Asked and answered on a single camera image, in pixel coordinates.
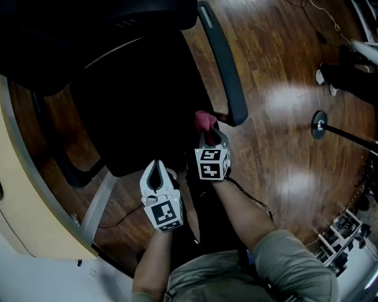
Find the shoe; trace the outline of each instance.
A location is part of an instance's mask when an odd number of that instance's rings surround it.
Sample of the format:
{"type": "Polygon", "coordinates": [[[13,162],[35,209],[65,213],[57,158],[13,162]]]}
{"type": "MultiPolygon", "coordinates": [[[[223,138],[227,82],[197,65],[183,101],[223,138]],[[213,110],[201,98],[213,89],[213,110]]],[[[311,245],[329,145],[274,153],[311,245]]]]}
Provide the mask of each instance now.
{"type": "Polygon", "coordinates": [[[322,73],[321,73],[321,71],[320,71],[320,68],[317,70],[317,73],[316,73],[316,75],[315,75],[315,79],[316,79],[318,85],[323,84],[324,81],[325,81],[325,80],[324,80],[324,77],[323,77],[323,75],[322,75],[322,73]]]}
{"type": "Polygon", "coordinates": [[[330,92],[331,92],[331,95],[333,96],[333,97],[335,97],[336,96],[336,94],[337,94],[337,88],[335,88],[335,87],[333,87],[333,85],[331,84],[330,85],[330,92]]]}

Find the wooden floor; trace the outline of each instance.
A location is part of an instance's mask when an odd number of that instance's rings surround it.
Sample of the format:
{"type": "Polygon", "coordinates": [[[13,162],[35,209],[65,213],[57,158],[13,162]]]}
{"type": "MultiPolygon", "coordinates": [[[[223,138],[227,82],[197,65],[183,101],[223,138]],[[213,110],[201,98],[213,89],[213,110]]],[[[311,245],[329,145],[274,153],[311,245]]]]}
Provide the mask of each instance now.
{"type": "MultiPolygon", "coordinates": [[[[361,39],[343,0],[315,2],[327,8],[346,37],[361,39]]],[[[331,97],[327,85],[316,85],[315,71],[320,62],[337,63],[338,48],[318,42],[300,8],[285,0],[209,0],[209,3],[231,46],[249,109],[249,118],[243,125],[236,128],[220,125],[230,140],[233,177],[268,204],[279,227],[289,229],[307,244],[317,230],[327,227],[341,206],[349,203],[368,154],[331,133],[315,141],[309,130],[311,118],[323,109],[329,124],[374,139],[374,108],[343,91],[331,97]]],[[[307,11],[329,43],[344,43],[325,12],[310,4],[307,11]]],[[[200,23],[184,35],[214,109],[226,111],[221,79],[200,23]]],[[[81,221],[106,169],[85,188],[71,188],[48,155],[29,92],[12,83],[11,98],[22,136],[43,179],[67,213],[75,212],[81,221]]],[[[47,100],[70,158],[78,168],[88,169],[99,157],[68,89],[47,100]]],[[[137,172],[118,180],[101,225],[114,224],[139,205],[140,176],[141,172],[137,172]]],[[[198,235],[188,189],[181,183],[191,225],[198,235]]],[[[135,255],[147,246],[151,234],[150,223],[140,209],[116,228],[99,229],[95,243],[133,271],[135,255]]]]}

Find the metal stand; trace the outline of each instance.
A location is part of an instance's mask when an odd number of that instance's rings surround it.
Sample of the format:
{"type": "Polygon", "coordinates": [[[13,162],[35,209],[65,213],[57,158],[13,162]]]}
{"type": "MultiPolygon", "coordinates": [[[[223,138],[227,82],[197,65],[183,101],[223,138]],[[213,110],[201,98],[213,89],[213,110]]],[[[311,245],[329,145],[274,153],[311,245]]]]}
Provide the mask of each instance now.
{"type": "Polygon", "coordinates": [[[107,201],[112,193],[113,187],[116,184],[117,177],[108,172],[90,203],[89,209],[86,212],[80,230],[83,239],[92,244],[95,238],[97,228],[99,226],[102,213],[105,210],[107,201]]]}
{"type": "MultiPolygon", "coordinates": [[[[337,229],[333,227],[333,225],[330,225],[330,230],[335,234],[335,236],[338,238],[333,243],[329,243],[321,234],[318,234],[318,238],[322,241],[322,243],[328,248],[329,252],[327,252],[325,249],[323,249],[323,252],[325,255],[327,255],[327,259],[323,262],[324,265],[327,267],[329,266],[338,256],[341,255],[341,253],[349,246],[349,244],[355,239],[355,237],[359,234],[361,227],[363,223],[361,220],[359,220],[356,216],[353,215],[352,212],[350,212],[348,209],[345,210],[345,213],[348,214],[350,217],[350,222],[353,223],[356,228],[353,231],[351,235],[349,235],[347,238],[344,238],[337,229]],[[340,245],[341,248],[338,251],[335,251],[334,247],[340,245]]],[[[333,223],[336,223],[341,216],[345,214],[341,214],[338,218],[334,220],[333,223]]]]}
{"type": "Polygon", "coordinates": [[[372,42],[374,43],[374,36],[372,33],[372,30],[370,29],[370,23],[369,19],[366,18],[364,15],[364,12],[362,10],[362,6],[365,5],[368,7],[372,18],[377,20],[376,13],[374,11],[374,8],[370,4],[369,0],[361,0],[361,1],[356,1],[356,0],[350,0],[352,7],[356,10],[357,18],[361,22],[361,27],[362,27],[362,32],[365,35],[365,42],[372,42]]]}
{"type": "Polygon", "coordinates": [[[339,136],[345,137],[346,139],[369,149],[375,155],[378,155],[378,145],[376,143],[369,142],[348,132],[332,127],[328,125],[327,122],[327,115],[324,111],[318,111],[315,113],[311,123],[311,132],[314,139],[321,139],[327,130],[339,136]]]}

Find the office chair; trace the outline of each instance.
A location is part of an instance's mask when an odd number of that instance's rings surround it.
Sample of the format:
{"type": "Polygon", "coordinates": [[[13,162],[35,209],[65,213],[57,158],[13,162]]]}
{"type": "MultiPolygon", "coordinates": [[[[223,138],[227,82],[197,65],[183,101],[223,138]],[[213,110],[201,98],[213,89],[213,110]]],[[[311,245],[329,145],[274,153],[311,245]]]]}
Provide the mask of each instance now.
{"type": "Polygon", "coordinates": [[[193,150],[194,114],[243,123],[247,107],[233,57],[213,11],[195,0],[117,0],[0,3],[0,73],[29,89],[38,124],[67,182],[80,188],[107,166],[121,177],[152,159],[167,166],[193,150]],[[214,112],[180,32],[200,17],[228,101],[214,112]],[[100,155],[78,170],[54,130],[44,96],[66,85],[100,155]]]}

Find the pink fabric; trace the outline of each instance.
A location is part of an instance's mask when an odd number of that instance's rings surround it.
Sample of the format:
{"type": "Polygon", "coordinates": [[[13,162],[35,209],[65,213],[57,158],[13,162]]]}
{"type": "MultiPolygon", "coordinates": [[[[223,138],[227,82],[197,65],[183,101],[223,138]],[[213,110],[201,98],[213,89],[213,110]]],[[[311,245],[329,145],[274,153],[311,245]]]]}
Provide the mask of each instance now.
{"type": "Polygon", "coordinates": [[[214,127],[216,121],[217,118],[209,112],[200,110],[195,113],[195,128],[197,128],[199,133],[204,132],[207,143],[210,146],[216,145],[215,140],[210,136],[210,129],[214,127]]]}

